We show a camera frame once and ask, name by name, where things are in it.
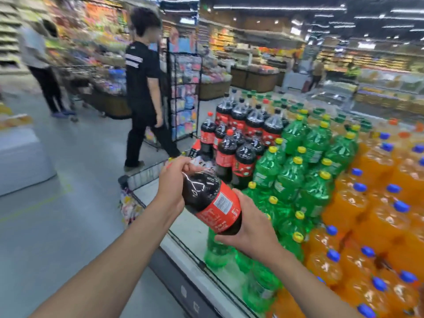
cola bottle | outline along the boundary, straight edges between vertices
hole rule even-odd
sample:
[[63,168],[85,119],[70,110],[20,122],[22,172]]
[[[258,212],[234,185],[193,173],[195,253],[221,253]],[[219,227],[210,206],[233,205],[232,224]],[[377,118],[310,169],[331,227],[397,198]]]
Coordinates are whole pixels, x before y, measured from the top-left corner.
[[186,209],[216,234],[236,235],[242,212],[237,195],[209,171],[188,175],[183,172],[183,199]]
[[231,167],[233,166],[234,155],[237,150],[236,139],[233,137],[234,130],[228,129],[224,139],[218,145],[215,163],[216,175],[225,183],[231,182]]
[[240,147],[246,141],[246,139],[244,138],[244,135],[243,135],[243,130],[244,129],[243,129],[242,124],[236,125],[236,129],[234,130],[234,138],[236,139],[237,147]]
[[255,135],[250,140],[250,144],[256,153],[256,158],[260,159],[266,150],[265,145],[262,143],[262,131],[256,131]]
[[246,126],[245,119],[247,117],[247,106],[245,105],[244,98],[239,99],[239,103],[231,112],[230,127],[235,127],[235,123],[243,124]]
[[212,120],[213,112],[208,112],[208,118],[200,127],[200,155],[204,161],[213,157],[216,124]]
[[246,136],[252,137],[256,131],[259,131],[264,120],[261,105],[258,104],[246,118]]
[[218,149],[218,144],[221,143],[222,139],[225,137],[228,129],[228,119],[226,116],[221,118],[219,125],[215,129],[215,138],[213,141],[214,148],[214,157],[216,156],[216,150]]
[[281,137],[283,131],[283,121],[281,120],[281,109],[275,108],[274,114],[269,117],[263,124],[262,139],[265,146],[270,146],[276,138]]
[[231,184],[236,189],[245,189],[253,178],[253,169],[256,162],[256,151],[248,142],[240,146],[233,163],[233,178]]
[[231,116],[231,111],[233,106],[231,105],[229,93],[226,92],[224,95],[224,100],[216,107],[215,123],[218,125],[222,117],[227,117],[228,119]]

yellow bottle cap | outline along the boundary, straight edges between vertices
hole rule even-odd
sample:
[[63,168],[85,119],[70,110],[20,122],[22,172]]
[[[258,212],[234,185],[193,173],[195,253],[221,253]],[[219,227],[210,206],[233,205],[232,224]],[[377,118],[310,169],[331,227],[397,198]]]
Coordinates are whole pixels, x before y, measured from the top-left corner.
[[359,131],[359,129],[361,129],[361,125],[354,124],[354,125],[352,125],[351,129],[352,129],[353,131]]
[[323,178],[324,180],[329,180],[331,179],[331,174],[326,172],[326,171],[321,171],[321,173],[319,174],[321,176],[321,178]]
[[352,133],[351,131],[350,132],[347,132],[346,133],[346,136],[345,136],[347,139],[354,139],[355,137],[356,137],[356,135],[355,135],[355,133]]
[[302,211],[296,211],[296,213],[294,214],[294,216],[296,217],[296,219],[298,220],[303,220],[305,219],[305,214]]
[[278,198],[276,198],[275,196],[270,196],[270,197],[268,198],[268,201],[269,201],[269,203],[271,203],[271,204],[277,204],[277,202],[278,202]]
[[322,159],[321,163],[325,166],[330,166],[331,164],[333,164],[332,160],[330,159]]
[[302,164],[303,163],[303,158],[301,158],[301,157],[299,157],[299,156],[296,156],[296,157],[293,157],[293,161],[294,161],[294,163],[295,164]]
[[300,232],[295,232],[293,233],[293,240],[295,240],[297,243],[302,243],[303,242],[303,234]]
[[305,154],[305,153],[306,153],[306,147],[298,146],[298,147],[297,147],[297,151],[298,151],[300,154]]

right hand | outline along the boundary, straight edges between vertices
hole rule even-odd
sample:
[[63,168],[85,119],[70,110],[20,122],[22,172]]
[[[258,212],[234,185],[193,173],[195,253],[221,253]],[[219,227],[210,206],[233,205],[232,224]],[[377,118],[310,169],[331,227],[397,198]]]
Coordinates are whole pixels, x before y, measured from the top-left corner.
[[215,241],[235,247],[251,258],[268,265],[275,251],[282,248],[274,232],[271,221],[262,213],[252,199],[237,189],[233,189],[240,200],[242,224],[236,235],[216,235]]

blue bottle cap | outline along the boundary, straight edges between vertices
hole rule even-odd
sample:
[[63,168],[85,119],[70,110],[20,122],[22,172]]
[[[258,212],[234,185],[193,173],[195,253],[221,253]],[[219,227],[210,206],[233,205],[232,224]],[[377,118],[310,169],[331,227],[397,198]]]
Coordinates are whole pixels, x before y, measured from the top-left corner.
[[359,168],[353,168],[352,169],[352,175],[361,176],[362,175],[362,170],[360,170]]
[[361,252],[364,256],[367,256],[368,258],[374,258],[375,252],[372,248],[364,246],[361,248]]
[[415,145],[412,151],[418,154],[422,154],[424,153],[424,145],[421,145],[421,144]]
[[358,309],[358,312],[363,315],[365,318],[376,318],[377,315],[375,312],[371,309],[370,306],[367,306],[365,304],[360,304],[356,307]]
[[409,211],[409,205],[402,201],[396,201],[393,206],[397,212],[406,213]]
[[390,193],[397,194],[397,193],[399,193],[399,192],[400,192],[401,188],[400,188],[398,185],[395,185],[395,184],[389,184],[389,185],[386,187],[386,190],[387,190],[388,192],[390,192]]
[[386,152],[391,152],[393,150],[393,144],[383,143],[381,144],[381,149],[385,150]]
[[330,249],[330,250],[327,251],[327,257],[331,261],[334,261],[334,262],[339,262],[339,260],[340,260],[340,254],[336,250],[333,250],[333,249]]
[[403,271],[403,270],[400,272],[399,277],[400,279],[402,279],[402,281],[406,283],[414,283],[415,281],[418,280],[415,274],[410,273],[408,271]]
[[337,228],[334,225],[327,226],[325,230],[328,235],[334,236],[337,234]]
[[326,284],[325,281],[321,278],[321,277],[317,277],[319,281],[321,281],[322,283]]
[[367,186],[362,183],[353,184],[353,189],[357,192],[365,192],[367,190]]
[[372,279],[372,284],[374,285],[374,288],[376,288],[377,290],[386,291],[387,289],[386,283],[383,281],[383,279],[380,279],[378,277],[374,277]]
[[380,133],[380,139],[386,141],[390,138],[390,134],[389,133]]

person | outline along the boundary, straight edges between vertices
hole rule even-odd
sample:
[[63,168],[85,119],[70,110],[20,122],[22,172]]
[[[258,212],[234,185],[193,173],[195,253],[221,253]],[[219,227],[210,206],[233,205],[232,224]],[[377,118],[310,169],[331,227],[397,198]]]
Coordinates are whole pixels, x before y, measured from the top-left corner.
[[324,58],[321,59],[321,61],[316,61],[312,67],[312,81],[309,85],[309,91],[312,90],[312,87],[315,85],[318,86],[319,82],[321,81],[322,75],[325,72],[324,67]]
[[144,166],[138,157],[147,126],[170,157],[181,154],[162,117],[159,57],[148,48],[161,36],[161,21],[152,10],[141,7],[135,8],[130,18],[135,36],[134,42],[125,51],[127,103],[132,111],[132,128],[128,133],[124,166],[127,174]]
[[50,63],[46,58],[44,36],[48,36],[42,21],[23,22],[19,29],[18,42],[22,62],[37,80],[51,116],[67,118],[75,112],[66,110],[62,104],[62,94]]
[[[190,162],[189,157],[180,156],[164,167],[159,175],[158,192],[145,211],[105,251],[42,303],[30,318],[119,317],[153,252],[184,209],[182,172],[202,169]],[[215,240],[266,265],[308,318],[361,317],[278,243],[271,222],[251,198],[239,190],[234,192],[243,214],[241,228],[236,235],[218,235]]]

